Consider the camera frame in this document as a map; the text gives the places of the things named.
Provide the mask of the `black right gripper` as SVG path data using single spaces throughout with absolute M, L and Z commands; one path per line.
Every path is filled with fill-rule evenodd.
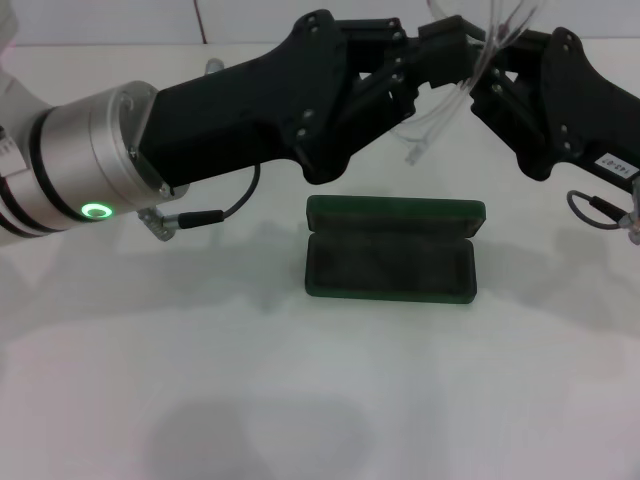
M 515 154 L 525 176 L 546 180 L 557 164 L 579 167 L 630 193 L 639 177 L 639 99 L 604 78 L 565 28 L 467 36 L 472 66 L 490 66 L 471 91 L 472 113 Z M 512 80 L 498 66 L 536 66 Z

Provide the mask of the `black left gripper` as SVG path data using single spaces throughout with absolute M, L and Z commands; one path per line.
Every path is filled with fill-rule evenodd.
M 297 161 L 325 131 L 350 85 L 346 37 L 363 45 L 402 45 L 398 18 L 301 17 L 287 38 L 253 60 L 160 91 L 139 153 L 167 183 L 193 183 L 271 160 Z M 465 40 L 474 25 L 460 15 L 417 30 L 416 39 Z

